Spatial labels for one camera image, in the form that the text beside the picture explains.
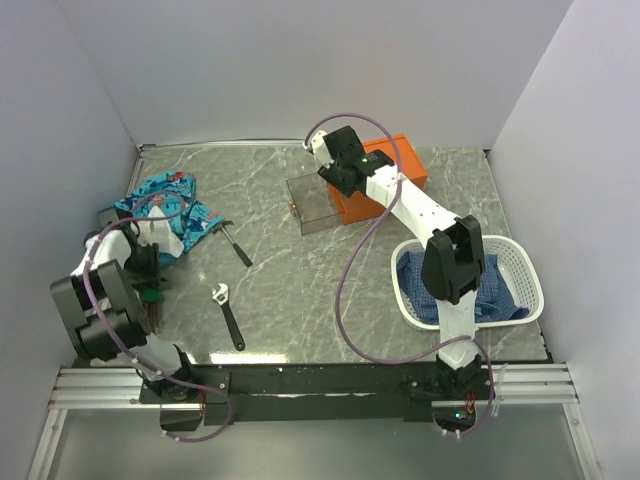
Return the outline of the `green hex key set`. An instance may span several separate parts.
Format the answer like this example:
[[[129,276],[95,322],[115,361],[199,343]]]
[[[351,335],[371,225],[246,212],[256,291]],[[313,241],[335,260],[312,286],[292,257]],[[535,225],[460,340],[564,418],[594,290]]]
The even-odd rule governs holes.
[[[147,315],[150,330],[156,333],[161,321],[163,293],[155,288],[146,288],[139,292],[139,298]]]

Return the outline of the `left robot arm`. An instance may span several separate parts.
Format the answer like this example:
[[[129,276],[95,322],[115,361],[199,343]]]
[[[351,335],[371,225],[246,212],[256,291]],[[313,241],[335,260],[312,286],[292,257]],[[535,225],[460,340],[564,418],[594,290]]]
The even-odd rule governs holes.
[[[127,362],[161,399],[195,399],[199,378],[186,353],[155,334],[163,301],[155,224],[118,207],[99,220],[80,264],[50,286],[74,350],[88,361]]]

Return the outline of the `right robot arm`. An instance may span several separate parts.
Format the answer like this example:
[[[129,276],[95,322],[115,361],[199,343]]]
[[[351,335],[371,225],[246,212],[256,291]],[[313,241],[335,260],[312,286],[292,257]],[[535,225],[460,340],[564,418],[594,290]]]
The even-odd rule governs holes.
[[[424,248],[421,281],[436,300],[440,345],[436,390],[457,399],[473,388],[480,372],[475,343],[475,302],[484,273],[481,227],[432,200],[402,171],[401,150],[366,151],[350,126],[307,134],[305,149],[321,163],[318,174],[342,195],[359,192],[398,219]]]

